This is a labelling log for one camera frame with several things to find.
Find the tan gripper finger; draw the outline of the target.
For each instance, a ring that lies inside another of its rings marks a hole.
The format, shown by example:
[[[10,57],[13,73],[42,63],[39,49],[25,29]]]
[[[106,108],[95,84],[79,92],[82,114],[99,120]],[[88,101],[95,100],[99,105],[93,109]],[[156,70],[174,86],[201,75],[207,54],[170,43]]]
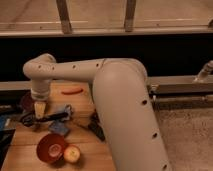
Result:
[[[45,114],[46,103],[43,101],[36,101],[34,103],[34,109],[36,118],[41,119],[44,117]]]

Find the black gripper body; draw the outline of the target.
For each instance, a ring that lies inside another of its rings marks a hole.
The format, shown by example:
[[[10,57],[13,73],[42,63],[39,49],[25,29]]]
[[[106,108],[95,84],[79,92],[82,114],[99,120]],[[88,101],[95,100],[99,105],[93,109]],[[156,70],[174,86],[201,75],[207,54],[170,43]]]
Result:
[[[64,118],[64,117],[67,117],[68,116],[68,113],[56,113],[56,114],[53,114],[53,115],[47,115],[43,118],[40,118],[40,119],[34,119],[34,122],[47,122],[47,121],[52,121],[52,120],[57,120],[57,119],[61,119],[61,118]]]

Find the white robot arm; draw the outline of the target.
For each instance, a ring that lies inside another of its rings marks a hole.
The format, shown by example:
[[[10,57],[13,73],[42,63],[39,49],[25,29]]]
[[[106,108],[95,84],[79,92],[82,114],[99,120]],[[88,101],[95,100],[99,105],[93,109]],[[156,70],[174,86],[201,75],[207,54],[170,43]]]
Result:
[[[116,171],[172,171],[147,90],[147,71],[132,58],[58,63],[42,54],[23,65],[36,101],[54,79],[87,82]]]

